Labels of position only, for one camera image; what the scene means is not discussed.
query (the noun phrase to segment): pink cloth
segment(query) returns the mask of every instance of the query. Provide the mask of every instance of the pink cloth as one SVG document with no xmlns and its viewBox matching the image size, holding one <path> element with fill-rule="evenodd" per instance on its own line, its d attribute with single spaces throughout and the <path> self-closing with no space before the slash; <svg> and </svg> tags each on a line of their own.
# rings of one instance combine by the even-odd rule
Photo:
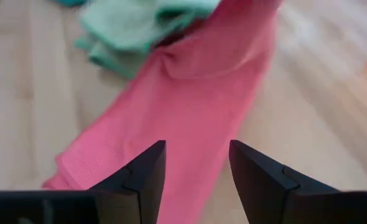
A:
<svg viewBox="0 0 367 224">
<path fill-rule="evenodd" d="M 224 0 L 203 27 L 157 49 L 67 150 L 47 189 L 89 189 L 167 141 L 158 223 L 193 224 L 268 68 L 280 0 Z"/>
</svg>

